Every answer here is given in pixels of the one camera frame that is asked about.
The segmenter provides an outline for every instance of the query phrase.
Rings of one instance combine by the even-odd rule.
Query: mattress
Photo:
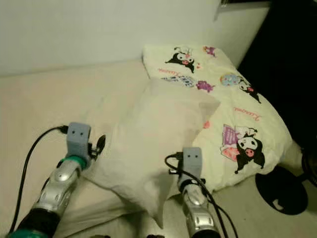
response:
[[[96,144],[133,106],[149,82],[140,60],[0,78],[0,235],[8,232],[25,157],[46,129],[71,121],[92,127]],[[28,213],[44,181],[66,154],[66,138],[48,134],[29,162],[18,222]],[[56,237],[139,210],[112,191],[80,179]]]

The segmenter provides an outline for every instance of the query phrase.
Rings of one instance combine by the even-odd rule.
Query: black furniture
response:
[[[307,207],[301,184],[317,184],[317,3],[273,0],[239,71],[276,108],[293,139],[303,148],[304,174],[295,177],[277,166],[256,175],[264,200],[285,214]]]

